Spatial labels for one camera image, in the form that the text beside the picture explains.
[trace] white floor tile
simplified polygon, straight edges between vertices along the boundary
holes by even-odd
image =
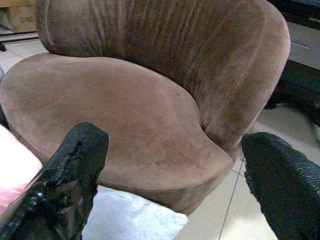
[[[240,168],[240,175],[242,175],[243,177],[245,176],[245,171],[246,171],[246,163],[243,162],[243,164],[241,165],[241,168]]]
[[[8,59],[12,57],[17,57],[18,55],[14,52],[7,50],[7,51],[0,51],[0,59]]]
[[[37,52],[40,50],[45,50],[40,40],[31,40],[24,42],[16,42],[5,45],[6,49],[14,52],[17,55],[23,55],[28,53]]]
[[[239,176],[220,240],[277,240],[260,211],[260,204]]]
[[[0,66],[2,67],[4,73],[8,72],[8,70],[15,65],[16,63],[20,62],[23,58],[20,56],[14,56],[9,58],[0,59]]]
[[[237,174],[229,173],[188,218],[188,224],[175,240],[218,240],[226,217]]]
[[[258,121],[255,122],[252,133],[257,132],[267,132],[277,135],[278,137],[291,144],[293,149],[296,149],[299,152],[303,153],[310,161],[313,161],[314,163],[320,165],[320,148],[318,146],[310,145],[300,139],[297,139],[289,134],[283,133],[282,131],[279,131]]]
[[[237,160],[235,161],[235,164],[234,164],[234,166],[233,166],[232,170],[233,170],[233,171],[235,171],[235,172],[237,172],[237,173],[239,173],[239,172],[240,172],[240,168],[241,168],[241,164],[242,164],[242,163],[243,163],[243,161],[242,161],[242,160],[237,159]]]
[[[26,54],[22,54],[20,55],[22,58],[26,59],[28,57],[31,57],[33,55],[36,55],[36,54],[43,54],[43,53],[48,53],[48,51],[46,49],[43,49],[43,50],[40,50],[40,51],[34,51],[34,52],[29,52],[29,53],[26,53]]]
[[[272,110],[263,110],[257,121],[305,143],[318,146],[311,125],[305,116],[291,108],[277,107]]]

